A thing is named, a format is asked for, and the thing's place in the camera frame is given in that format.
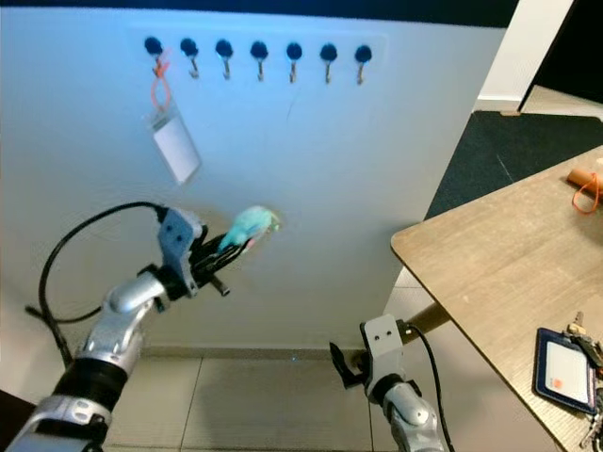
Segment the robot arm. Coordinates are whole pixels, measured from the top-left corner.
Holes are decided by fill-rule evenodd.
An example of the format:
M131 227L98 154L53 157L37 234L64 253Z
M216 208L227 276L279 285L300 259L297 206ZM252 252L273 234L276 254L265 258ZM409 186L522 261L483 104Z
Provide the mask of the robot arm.
M261 208L252 209L257 215ZM269 225L259 229L262 234ZM144 324L168 309L171 301L192 298L208 283L227 295L228 287L215 273L248 248L257 231L236 245L224 239L224 234L204 242L206 235L207 227L192 214L167 211L158 236L163 265L147 266L134 280L109 292L100 318L75 359L8 451L102 450L113 408L139 358Z
M344 386L364 384L368 400L383 408L401 452L444 452L435 411L418 388L405 379L396 319L383 315L362 324L360 330L367 346L360 375L348 369L343 353L331 343L334 366Z

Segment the baseboard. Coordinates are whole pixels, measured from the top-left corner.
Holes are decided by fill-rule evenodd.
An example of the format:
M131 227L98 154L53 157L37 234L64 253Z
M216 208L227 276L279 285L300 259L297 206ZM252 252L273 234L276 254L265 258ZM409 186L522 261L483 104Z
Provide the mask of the baseboard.
M363 350L344 349L342 351L344 356L349 359L359 351ZM331 352L327 348L292 349L147 346L142 350L142 356L178 358L218 358L232 360L331 360Z
M479 96L473 111L517 111L521 99L510 96Z

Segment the key tag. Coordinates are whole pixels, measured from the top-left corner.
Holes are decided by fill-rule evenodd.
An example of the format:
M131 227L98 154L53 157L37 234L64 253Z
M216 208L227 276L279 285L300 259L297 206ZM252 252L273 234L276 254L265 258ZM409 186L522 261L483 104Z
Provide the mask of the key tag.
M151 52L149 48L156 48L156 53ZM151 100L155 111L145 122L171 175L181 185L201 165L201 158L182 121L180 111L171 98L170 85L165 78L166 70L170 67L166 53L160 45L147 45L147 50L155 59L155 79L151 87Z

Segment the black knob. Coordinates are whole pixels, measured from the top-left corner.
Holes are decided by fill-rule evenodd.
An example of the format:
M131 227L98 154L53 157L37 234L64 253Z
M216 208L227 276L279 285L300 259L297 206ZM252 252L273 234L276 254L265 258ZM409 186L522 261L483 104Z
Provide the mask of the black knob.
M180 50L189 58L194 58L199 54L197 44L191 38L184 38L180 42Z
M296 42L291 42L286 47L286 55L289 57L291 61L297 61L302 57L303 51L302 47Z
M324 44L320 51L320 57L330 63L337 59L337 48L332 44Z
M218 41L218 43L216 44L216 52L222 58L230 58L234 53L233 46L227 40Z
M266 47L266 44L264 42L262 42L261 40L257 40L252 45L251 53L252 57L261 61L263 59L266 59L266 57L268 56L268 48Z
M144 40L144 48L147 49L147 52L152 57L159 57L163 54L163 47L161 46L161 41L158 40L155 36L150 36L146 40Z
M355 55L356 61L359 63L367 63L373 58L373 53L370 51L370 47L367 45L361 45L356 49Z

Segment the black cable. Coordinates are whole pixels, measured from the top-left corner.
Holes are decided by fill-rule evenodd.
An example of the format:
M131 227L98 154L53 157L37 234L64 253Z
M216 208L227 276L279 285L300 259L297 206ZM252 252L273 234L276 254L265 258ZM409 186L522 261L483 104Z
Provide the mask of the black cable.
M442 386L440 385L440 374L437 371L437 365L435 364L435 356L433 356L432 346L430 346L427 337L416 325L412 323L404 323L403 328L405 330L413 330L418 337L423 341L423 345L427 349L427 354L430 357L430 363L432 364L433 379L435 381L435 396L437 398L437 410L440 413L440 422L442 423L442 431L444 431L444 439L450 452L455 452L452 440L448 433L448 426L446 424L446 417L444 417L444 409L442 408Z
M46 259L46 263L44 264L44 267L41 271L40 283L38 285L38 303L40 304L41 310L37 311L31 306L27 306L25 310L29 314L36 316L37 318L42 320L46 324L46 326L48 326L48 328L53 334L53 337L55 338L55 342L57 343L57 347L60 351L60 355L63 359L65 367L67 367L73 361L73 356L71 351L69 350L69 346L67 345L67 340L63 336L63 333L61 332L58 324L69 324L86 320L87 318L90 318L93 315L99 313L101 311L101 308L95 308L93 311L90 311L89 313L86 313L79 317L56 319L50 311L50 307L48 306L48 299L46 299L46 284L48 283L48 275L50 273L50 268L52 267L52 264L55 262L58 254L60 253L62 248L67 244L67 242L69 242L77 233L82 231L84 228L90 226L92 223L102 218L108 217L122 210L133 209L136 207L149 207L154 209L157 213L159 222L163 221L163 218L166 216L168 211L167 207L163 207L153 202L130 202L127 204L117 205L115 207L105 210L104 212L101 212L100 214L95 215L94 217L88 218L87 220L81 222L73 229L71 229L63 238L58 241L58 243L55 245L54 249L48 256L48 259Z

